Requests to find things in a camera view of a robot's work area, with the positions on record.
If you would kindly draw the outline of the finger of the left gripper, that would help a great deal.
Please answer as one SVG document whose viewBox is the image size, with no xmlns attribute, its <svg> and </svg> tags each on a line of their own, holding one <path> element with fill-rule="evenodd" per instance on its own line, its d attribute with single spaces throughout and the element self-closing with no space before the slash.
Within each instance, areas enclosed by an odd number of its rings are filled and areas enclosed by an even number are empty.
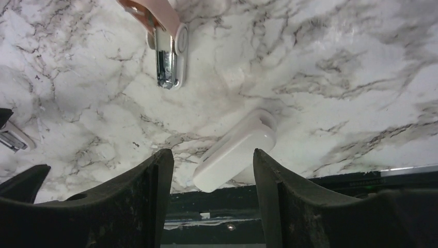
<svg viewBox="0 0 438 248">
<path fill-rule="evenodd" d="M 13 115 L 13 111 L 9 108 L 0 108 L 0 129 L 2 129 L 9 118 Z"/>
</svg>

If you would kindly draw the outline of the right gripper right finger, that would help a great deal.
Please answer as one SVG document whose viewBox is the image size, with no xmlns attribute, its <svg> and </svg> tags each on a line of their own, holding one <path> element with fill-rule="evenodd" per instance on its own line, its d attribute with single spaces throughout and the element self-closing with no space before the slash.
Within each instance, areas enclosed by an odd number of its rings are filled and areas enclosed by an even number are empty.
<svg viewBox="0 0 438 248">
<path fill-rule="evenodd" d="M 267 247 L 437 247 L 437 190 L 387 190 L 359 199 L 253 156 Z"/>
</svg>

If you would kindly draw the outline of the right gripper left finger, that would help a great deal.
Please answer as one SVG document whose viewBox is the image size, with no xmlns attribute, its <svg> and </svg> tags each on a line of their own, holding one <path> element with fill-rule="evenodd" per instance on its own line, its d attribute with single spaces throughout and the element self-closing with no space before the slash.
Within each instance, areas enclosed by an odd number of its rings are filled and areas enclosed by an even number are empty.
<svg viewBox="0 0 438 248">
<path fill-rule="evenodd" d="M 64 201 L 35 203 L 50 171 L 35 165 L 1 184 L 1 247 L 159 247 L 174 157 L 161 149 Z"/>
</svg>

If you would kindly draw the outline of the pink stapler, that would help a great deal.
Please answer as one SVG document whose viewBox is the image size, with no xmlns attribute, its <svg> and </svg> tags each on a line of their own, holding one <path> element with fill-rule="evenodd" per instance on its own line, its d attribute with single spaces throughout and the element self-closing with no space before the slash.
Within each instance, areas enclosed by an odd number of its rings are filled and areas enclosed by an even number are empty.
<svg viewBox="0 0 438 248">
<path fill-rule="evenodd" d="M 189 28 L 181 22 L 169 1 L 146 0 L 118 3 L 147 30 L 146 39 L 155 51 L 157 85 L 178 89 L 186 79 Z"/>
</svg>

